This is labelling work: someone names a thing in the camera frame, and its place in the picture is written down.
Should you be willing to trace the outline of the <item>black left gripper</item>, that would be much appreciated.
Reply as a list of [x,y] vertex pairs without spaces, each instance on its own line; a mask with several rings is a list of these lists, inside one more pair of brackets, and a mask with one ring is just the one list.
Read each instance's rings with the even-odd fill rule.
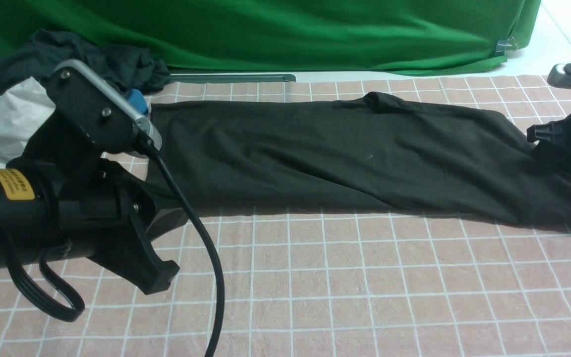
[[46,216],[17,242],[25,248],[70,246],[49,260],[87,257],[144,294],[167,290],[179,265],[154,251],[150,226],[161,201],[120,164],[102,158],[53,113],[10,167],[35,179]]

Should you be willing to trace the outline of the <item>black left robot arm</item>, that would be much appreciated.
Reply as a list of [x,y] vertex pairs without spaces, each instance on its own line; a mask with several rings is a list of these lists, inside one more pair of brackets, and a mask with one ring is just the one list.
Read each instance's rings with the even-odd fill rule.
[[146,295],[170,287],[179,266],[152,241],[184,222],[181,210],[102,158],[150,144],[116,106],[73,106],[57,109],[0,169],[0,269],[45,314],[73,322],[85,310],[53,261],[88,258]]

